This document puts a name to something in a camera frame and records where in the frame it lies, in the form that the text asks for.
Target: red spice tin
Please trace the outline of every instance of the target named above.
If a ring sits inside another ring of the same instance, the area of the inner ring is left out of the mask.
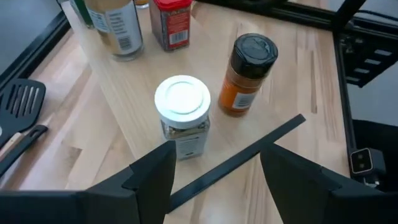
[[[192,0],[150,0],[152,33],[166,51],[189,45]]]

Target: white lid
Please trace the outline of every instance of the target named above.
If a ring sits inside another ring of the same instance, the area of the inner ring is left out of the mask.
[[[178,129],[192,128],[204,122],[210,101],[206,85],[188,75],[176,75],[164,80],[155,92],[160,119]]]

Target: black cap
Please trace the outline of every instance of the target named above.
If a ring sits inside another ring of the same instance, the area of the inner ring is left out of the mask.
[[[272,40],[260,34],[243,34],[235,40],[231,54],[233,70],[246,78],[264,78],[278,58]]]

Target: slotted spatula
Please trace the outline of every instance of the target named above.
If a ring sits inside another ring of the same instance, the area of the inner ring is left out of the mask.
[[[44,95],[45,85],[41,82],[15,79],[8,83],[0,105],[0,148],[15,133],[35,124]]]

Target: red label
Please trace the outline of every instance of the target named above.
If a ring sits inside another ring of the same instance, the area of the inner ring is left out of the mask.
[[[167,17],[167,37],[169,48],[189,43],[190,11],[171,14]]]

